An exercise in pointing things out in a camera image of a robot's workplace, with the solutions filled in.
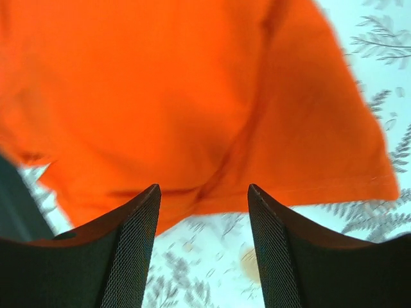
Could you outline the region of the orange t shirt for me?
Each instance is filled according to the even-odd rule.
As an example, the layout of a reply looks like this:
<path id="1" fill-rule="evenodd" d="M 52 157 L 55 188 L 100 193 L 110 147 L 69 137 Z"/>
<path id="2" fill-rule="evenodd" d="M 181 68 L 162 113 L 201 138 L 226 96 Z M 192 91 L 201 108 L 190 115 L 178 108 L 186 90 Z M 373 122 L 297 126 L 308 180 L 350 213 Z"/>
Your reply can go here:
<path id="1" fill-rule="evenodd" d="M 80 226 L 151 184 L 158 232 L 287 206 L 393 201 L 381 128 L 314 1 L 2 1 L 1 153 Z"/>

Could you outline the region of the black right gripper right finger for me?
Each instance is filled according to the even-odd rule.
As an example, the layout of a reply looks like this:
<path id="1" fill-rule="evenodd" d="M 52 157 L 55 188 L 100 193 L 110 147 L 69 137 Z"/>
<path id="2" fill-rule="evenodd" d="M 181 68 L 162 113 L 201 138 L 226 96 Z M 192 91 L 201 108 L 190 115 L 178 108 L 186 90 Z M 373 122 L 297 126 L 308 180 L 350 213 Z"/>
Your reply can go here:
<path id="1" fill-rule="evenodd" d="M 263 301 L 269 308 L 410 306 L 410 236 L 349 237 L 248 189 Z"/>

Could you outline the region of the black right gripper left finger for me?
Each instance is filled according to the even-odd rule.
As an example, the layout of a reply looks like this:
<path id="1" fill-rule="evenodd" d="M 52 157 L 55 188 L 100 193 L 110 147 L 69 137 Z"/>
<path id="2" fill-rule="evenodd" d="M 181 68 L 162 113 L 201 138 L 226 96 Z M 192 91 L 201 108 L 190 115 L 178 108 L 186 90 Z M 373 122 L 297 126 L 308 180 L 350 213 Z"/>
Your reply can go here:
<path id="1" fill-rule="evenodd" d="M 143 302 L 161 190 L 53 239 L 1 241 L 1 306 L 135 308 Z"/>

